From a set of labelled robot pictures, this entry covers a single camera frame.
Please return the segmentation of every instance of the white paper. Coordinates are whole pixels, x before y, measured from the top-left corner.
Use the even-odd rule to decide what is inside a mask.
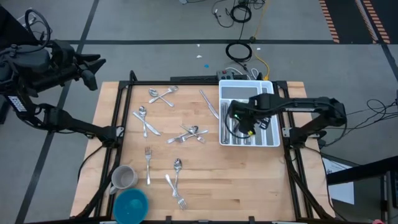
[[[351,168],[350,166],[341,164],[339,162],[330,161],[325,158],[322,159],[325,163],[326,173],[328,174]],[[330,197],[335,200],[350,203],[352,205],[355,203],[353,182],[331,185],[329,186],[329,194]]]

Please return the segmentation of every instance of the cutlery organizer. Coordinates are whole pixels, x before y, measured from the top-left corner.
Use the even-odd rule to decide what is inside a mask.
[[[221,80],[219,82],[219,142],[223,146],[251,146],[251,147],[277,147],[280,145],[279,125],[277,115],[271,116],[271,121],[267,129],[261,129],[255,125],[256,135],[248,139],[235,138],[226,130],[224,119],[226,110],[232,100],[247,103],[249,98],[261,93],[274,93],[272,83],[269,81],[255,80]],[[227,124],[231,131],[234,129],[235,119],[227,118]],[[235,135],[243,137],[244,134],[237,131]]]

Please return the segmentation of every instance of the silver spoon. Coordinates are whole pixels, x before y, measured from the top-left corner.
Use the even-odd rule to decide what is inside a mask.
[[[182,137],[178,138],[177,141],[178,141],[179,143],[183,143],[183,142],[185,142],[188,138],[190,138],[190,137],[192,137],[192,136],[198,136],[198,134],[206,134],[206,133],[208,133],[208,132],[209,132],[209,130],[204,130],[204,131],[200,131],[199,133],[191,134],[191,135],[189,135],[189,136],[182,136]],[[206,140],[205,140],[203,137],[201,137],[201,136],[198,136],[197,139],[198,139],[198,141],[200,141],[200,142],[202,142],[202,143],[206,143]]]
[[[144,124],[144,138],[146,138],[146,137],[148,137],[147,126],[145,125],[145,116],[147,114],[147,110],[143,106],[140,106],[138,112],[139,112],[139,116],[141,116],[141,118],[144,120],[144,122],[143,122],[143,124]]]
[[[178,86],[170,86],[170,87],[167,89],[167,91],[166,91],[165,93],[163,93],[162,95],[157,96],[157,97],[155,97],[155,98],[149,100],[149,103],[153,103],[153,102],[155,102],[157,99],[159,99],[160,97],[162,97],[162,96],[164,96],[164,95],[166,95],[166,94],[169,94],[169,93],[173,93],[173,92],[175,92],[175,91],[177,91],[177,90],[178,90]]]
[[[195,134],[198,132],[198,129],[199,129],[198,126],[192,126],[191,128],[189,128],[189,130],[193,131]],[[172,143],[172,142],[174,142],[174,141],[180,139],[182,136],[186,136],[186,135],[188,135],[188,134],[189,134],[189,133],[181,134],[181,135],[179,135],[179,136],[177,136],[177,137],[175,137],[175,138],[172,138],[172,139],[167,140],[166,143],[167,143],[167,144],[170,144],[170,143]]]
[[[178,173],[179,173],[180,170],[182,169],[182,162],[181,162],[181,159],[176,159],[176,160],[174,161],[174,169],[175,169],[175,183],[174,183],[175,191],[173,190],[173,197],[176,197],[176,196],[177,196],[177,191],[178,191],[178,188],[177,188],[177,184],[178,184]]]
[[[174,106],[173,103],[170,103],[169,101],[165,100],[163,97],[159,96],[158,92],[152,88],[149,89],[149,94],[153,97],[159,97],[160,99],[162,99],[164,102],[166,102],[171,107]]]

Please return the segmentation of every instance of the black metal frame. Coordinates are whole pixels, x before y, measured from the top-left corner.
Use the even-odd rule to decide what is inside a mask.
[[[121,121],[121,126],[126,127],[127,123],[127,117],[129,114],[129,105],[131,101],[131,93],[132,93],[132,88],[134,85],[218,85],[217,80],[208,80],[208,81],[178,81],[178,82],[173,82],[173,81],[138,81],[134,72],[130,72],[130,79],[129,81],[120,81],[119,86],[118,86],[118,93],[116,95],[116,102],[115,102],[115,107],[114,107],[114,113],[113,113],[113,118],[111,125],[116,127],[118,123],[118,114],[120,111],[120,104],[122,101],[122,95],[123,91],[127,89],[127,95],[126,99],[124,102],[124,109],[123,109],[123,116],[122,116],[122,121]],[[286,81],[277,81],[273,82],[273,87],[274,87],[274,92],[275,94],[279,95],[279,88],[282,89],[284,93],[284,97],[289,97],[289,92],[287,89],[287,82]],[[285,121],[282,113],[278,114],[279,116],[279,123],[281,128],[285,127]],[[294,127],[294,118],[292,116],[291,112],[288,112],[288,118],[289,118],[289,124],[290,127]],[[124,141],[124,135],[121,135],[119,138],[119,146],[117,147],[116,151],[116,156],[114,160],[114,165],[113,167],[118,166],[120,164],[120,159],[121,159],[121,153],[123,149],[123,141]],[[291,147],[289,146],[287,138],[282,138],[283,142],[283,147],[284,147],[284,153],[285,153],[285,158],[289,161],[286,161],[287,168],[293,168],[293,163],[292,163],[292,158],[290,156],[290,150]],[[106,150],[106,155],[104,158],[104,165],[103,165],[103,171],[101,174],[101,181],[100,181],[100,186],[102,189],[104,189],[107,186],[104,186],[104,183],[109,182],[109,163],[111,160],[111,153],[112,149],[107,148]],[[296,156],[296,162],[297,162],[297,169],[298,173],[300,176],[300,179],[305,187],[307,187],[307,183],[305,180],[305,172],[303,168],[303,160],[301,157],[301,153],[299,149],[294,149],[294,153]],[[305,203],[305,209],[307,212],[307,218],[302,216],[302,213],[300,211],[300,204],[299,204],[299,198],[297,195],[297,188],[296,188],[296,182],[294,180],[294,177],[290,172],[288,172],[289,175],[289,185],[290,185],[290,191],[292,194],[292,203],[294,207],[294,213],[295,213],[295,219],[297,222],[305,222],[305,223],[331,223],[331,224],[364,224],[364,223],[356,223],[356,222],[343,222],[339,220],[323,220],[323,219],[315,219],[313,217],[312,213],[312,207],[310,205],[310,202],[308,201],[307,198],[304,197],[304,203]],[[98,192],[96,196],[101,196],[95,206],[95,212],[94,212],[94,217],[87,217],[87,214],[82,217],[74,217],[69,220],[56,220],[56,221],[51,221],[51,222],[39,222],[39,223],[46,223],[46,224],[58,224],[58,223],[99,223],[103,221],[110,221],[112,217],[112,210],[113,210],[113,203],[114,203],[114,195],[110,195],[107,203],[107,209],[106,209],[106,216],[100,216],[101,213],[101,206],[103,203],[103,194],[100,195]],[[172,224],[172,223],[178,223],[178,224],[191,224],[191,223],[213,223],[213,224],[255,224],[255,223],[261,223],[261,224],[271,224],[272,221],[266,221],[266,222],[257,222],[255,221],[254,217],[248,217],[248,221],[211,221],[211,220],[195,220],[195,221],[172,221],[172,217],[167,216],[165,217],[165,220],[156,220],[156,221],[143,221],[142,223],[146,224],[158,224],[158,223],[166,223],[166,224]]]

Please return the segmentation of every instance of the yellow cable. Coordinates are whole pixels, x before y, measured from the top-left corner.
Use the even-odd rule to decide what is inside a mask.
[[[267,10],[268,5],[269,5],[269,2],[270,2],[270,0],[265,0],[265,1],[266,1],[266,4],[265,4],[264,7],[262,8],[262,13],[261,13],[260,21],[259,21],[259,24],[257,25],[256,33],[254,34],[254,38],[257,37],[257,33],[258,33],[259,30],[260,30],[262,18],[264,17],[264,14],[266,13],[266,10]],[[268,66],[267,62],[266,62],[265,60],[263,60],[262,58],[258,57],[255,51],[253,51],[253,52],[254,52],[254,56],[255,56],[260,62],[262,62],[262,63],[267,67],[267,75],[265,75],[265,77],[263,78],[263,80],[265,80],[265,81],[269,80],[270,69],[269,69],[269,66]]]

